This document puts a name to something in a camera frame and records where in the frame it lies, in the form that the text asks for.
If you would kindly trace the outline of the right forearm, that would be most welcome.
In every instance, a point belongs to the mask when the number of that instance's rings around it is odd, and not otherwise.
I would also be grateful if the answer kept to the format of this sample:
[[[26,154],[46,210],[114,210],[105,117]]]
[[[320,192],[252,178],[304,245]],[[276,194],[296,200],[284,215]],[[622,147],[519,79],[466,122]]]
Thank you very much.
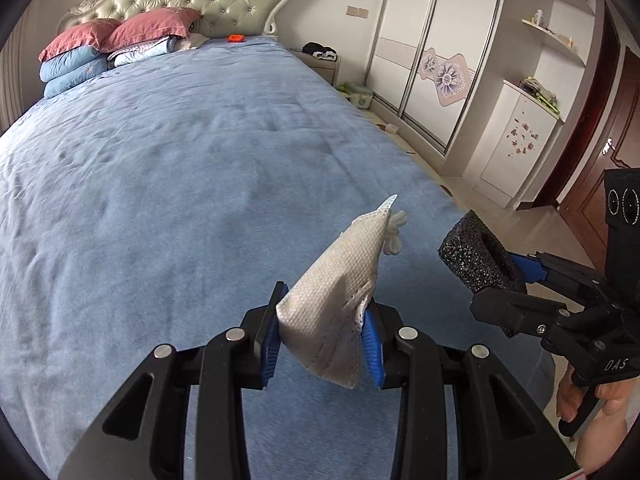
[[[603,467],[622,444],[627,435],[626,413],[626,404],[617,411],[605,405],[579,438],[575,458],[585,474]]]

